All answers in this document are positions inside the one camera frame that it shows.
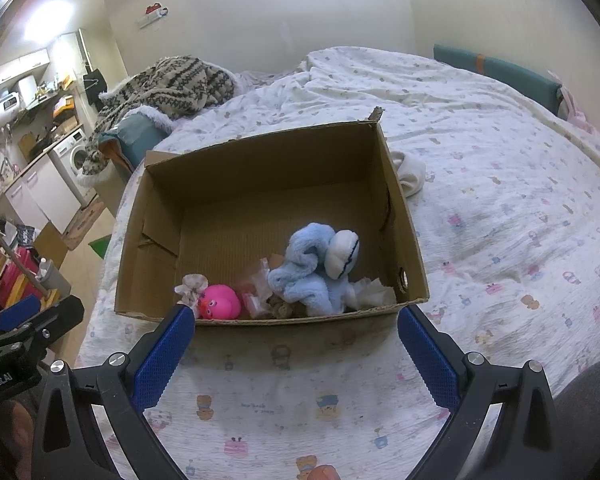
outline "bedsheet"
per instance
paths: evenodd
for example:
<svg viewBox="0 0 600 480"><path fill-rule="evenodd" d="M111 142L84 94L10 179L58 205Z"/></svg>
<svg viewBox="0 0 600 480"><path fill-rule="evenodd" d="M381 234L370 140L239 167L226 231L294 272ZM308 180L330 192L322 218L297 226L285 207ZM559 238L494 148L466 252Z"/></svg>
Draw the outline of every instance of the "bedsheet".
<svg viewBox="0 0 600 480"><path fill-rule="evenodd" d="M600 147L585 132L483 76L341 47L179 120L157 149L363 119L374 106L385 108L390 148L427 165L424 188L408 200L431 295L423 311L495 364L539 360L556 394L600 360ZM123 197L80 366L128 350L154 327L112 311L141 171ZM145 413L185 475L200 480L306 480L320 463L343 480L405 478L447 415L400 344L394 316L200 328ZM123 477L133 478L102 412L98 420Z"/></svg>

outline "pink rubber duck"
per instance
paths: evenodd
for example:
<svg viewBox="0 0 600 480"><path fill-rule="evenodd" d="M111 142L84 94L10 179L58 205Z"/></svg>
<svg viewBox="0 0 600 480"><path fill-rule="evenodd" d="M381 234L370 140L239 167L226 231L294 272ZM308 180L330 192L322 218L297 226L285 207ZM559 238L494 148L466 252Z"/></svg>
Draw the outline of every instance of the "pink rubber duck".
<svg viewBox="0 0 600 480"><path fill-rule="evenodd" d="M198 298L198 311L203 319L237 319L242 305L230 286L209 285Z"/></svg>

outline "ceiling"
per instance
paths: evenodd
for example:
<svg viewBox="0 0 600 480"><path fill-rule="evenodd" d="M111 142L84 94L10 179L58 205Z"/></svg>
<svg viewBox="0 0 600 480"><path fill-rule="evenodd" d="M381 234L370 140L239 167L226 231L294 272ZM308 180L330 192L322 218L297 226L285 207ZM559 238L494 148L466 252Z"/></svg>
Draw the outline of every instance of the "ceiling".
<svg viewBox="0 0 600 480"><path fill-rule="evenodd" d="M27 22L35 10L50 0L26 0L11 20L0 38L0 65L47 47L51 41L37 43L25 40ZM64 0L74 7L74 12L61 34L81 28L105 28L109 26L104 0Z"/></svg>

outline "teal cushion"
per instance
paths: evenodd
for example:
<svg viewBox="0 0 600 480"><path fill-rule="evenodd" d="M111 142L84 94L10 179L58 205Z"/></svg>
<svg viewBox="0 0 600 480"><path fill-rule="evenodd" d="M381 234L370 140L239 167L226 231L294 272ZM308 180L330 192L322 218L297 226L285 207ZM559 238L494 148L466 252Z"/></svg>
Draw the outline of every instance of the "teal cushion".
<svg viewBox="0 0 600 480"><path fill-rule="evenodd" d="M157 128L154 122L142 114L132 114L122 119L112 129L102 132L98 144L116 140L120 153L129 166L137 168L148 150L152 150L167 133Z"/></svg>
<svg viewBox="0 0 600 480"><path fill-rule="evenodd" d="M551 81L513 63L495 57L481 56L460 48L437 44L433 47L433 57L436 61L470 72L480 73L503 82L515 88L522 95L533 99L539 105L544 106L554 115L558 114L558 108L562 101L562 93L560 92L562 85L560 83Z"/></svg>

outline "hole in cardboard box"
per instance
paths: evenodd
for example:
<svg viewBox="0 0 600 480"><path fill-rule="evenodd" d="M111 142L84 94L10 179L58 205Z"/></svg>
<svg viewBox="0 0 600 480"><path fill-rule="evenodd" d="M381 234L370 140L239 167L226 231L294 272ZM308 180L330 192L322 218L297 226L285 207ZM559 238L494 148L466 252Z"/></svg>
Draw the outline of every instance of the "hole in cardboard box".
<svg viewBox="0 0 600 480"><path fill-rule="evenodd" d="M405 294L409 290L409 279L403 268L400 268L400 271L398 272L398 288Z"/></svg>

